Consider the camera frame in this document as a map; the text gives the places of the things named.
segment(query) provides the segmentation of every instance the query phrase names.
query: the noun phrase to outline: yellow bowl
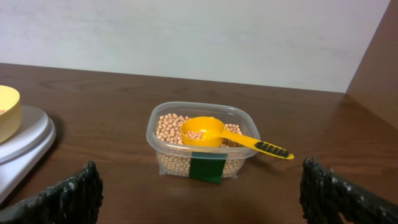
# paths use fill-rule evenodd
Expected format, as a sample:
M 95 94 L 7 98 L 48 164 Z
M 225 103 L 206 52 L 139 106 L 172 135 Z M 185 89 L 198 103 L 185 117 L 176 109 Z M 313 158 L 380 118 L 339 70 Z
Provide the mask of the yellow bowl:
M 22 121 L 19 92 L 0 85 L 0 144 L 11 137 Z

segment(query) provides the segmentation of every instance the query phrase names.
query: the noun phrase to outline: scoop handle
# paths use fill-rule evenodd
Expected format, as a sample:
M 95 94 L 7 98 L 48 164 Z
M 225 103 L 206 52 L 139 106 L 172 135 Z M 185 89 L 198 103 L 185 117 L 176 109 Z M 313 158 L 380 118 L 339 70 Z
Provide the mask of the scoop handle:
M 222 138 L 230 139 L 246 147 L 259 151 L 261 153 L 267 154 L 268 156 L 274 156 L 279 159 L 293 159 L 294 155 L 279 146 L 273 145 L 268 142 L 264 142 L 258 139 L 250 138 L 249 136 L 244 136 L 242 134 L 236 134 L 231 131 L 224 129 L 221 133 Z

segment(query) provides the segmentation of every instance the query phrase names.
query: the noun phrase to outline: white wall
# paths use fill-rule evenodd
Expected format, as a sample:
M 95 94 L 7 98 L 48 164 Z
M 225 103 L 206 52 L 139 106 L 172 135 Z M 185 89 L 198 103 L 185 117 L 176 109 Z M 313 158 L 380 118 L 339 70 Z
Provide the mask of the white wall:
M 0 0 L 0 62 L 344 92 L 388 2 Z

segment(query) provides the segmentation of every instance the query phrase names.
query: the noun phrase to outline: black markings on handle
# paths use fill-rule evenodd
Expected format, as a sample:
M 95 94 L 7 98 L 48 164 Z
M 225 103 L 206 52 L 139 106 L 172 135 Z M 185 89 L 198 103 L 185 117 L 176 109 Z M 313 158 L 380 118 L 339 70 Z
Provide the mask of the black markings on handle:
M 259 141 L 259 142 L 255 143 L 254 146 L 258 149 L 261 149 L 263 151 L 266 151 L 266 152 L 271 153 L 276 156 L 281 156 L 281 157 L 286 158 L 290 155 L 289 151 L 286 151 L 284 149 L 281 149 L 281 148 L 278 148 L 275 146 L 271 146 L 270 144 L 267 144 L 263 141 Z

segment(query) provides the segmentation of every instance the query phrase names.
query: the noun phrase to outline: dried chickpeas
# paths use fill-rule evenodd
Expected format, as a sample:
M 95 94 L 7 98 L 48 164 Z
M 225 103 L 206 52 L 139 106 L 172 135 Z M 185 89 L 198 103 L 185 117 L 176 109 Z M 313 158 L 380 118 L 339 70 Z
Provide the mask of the dried chickpeas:
M 160 116 L 156 127 L 157 138 L 169 143 L 183 144 L 181 126 L 189 119 L 190 118 L 188 116 L 179 116 L 175 113 Z M 225 128 L 228 131 L 242 134 L 241 129 L 237 124 L 225 124 Z M 202 134 L 202 132 L 195 133 L 189 131 L 187 136 L 191 139 L 201 139 Z M 241 145 L 229 139 L 224 139 L 220 147 L 241 147 Z M 224 165 L 222 177 L 235 176 L 238 170 L 242 167 L 244 160 L 245 159 L 227 159 Z M 158 152 L 158 161 L 160 163 L 161 170 L 166 174 L 179 175 L 183 177 L 189 176 L 191 163 L 191 158 L 189 157 L 171 156 Z

